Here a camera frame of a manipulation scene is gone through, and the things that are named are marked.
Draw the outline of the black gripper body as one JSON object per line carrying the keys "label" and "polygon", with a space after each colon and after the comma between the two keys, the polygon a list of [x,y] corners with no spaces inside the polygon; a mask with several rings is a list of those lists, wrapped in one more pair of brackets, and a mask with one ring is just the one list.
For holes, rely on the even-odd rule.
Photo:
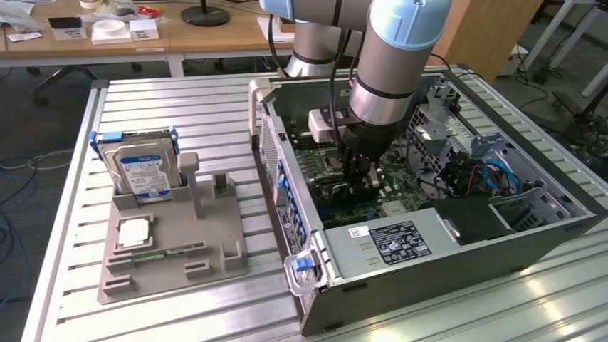
{"label": "black gripper body", "polygon": [[352,152],[366,157],[382,157],[398,134],[399,125],[374,125],[360,122],[346,126],[342,134],[342,154]]}

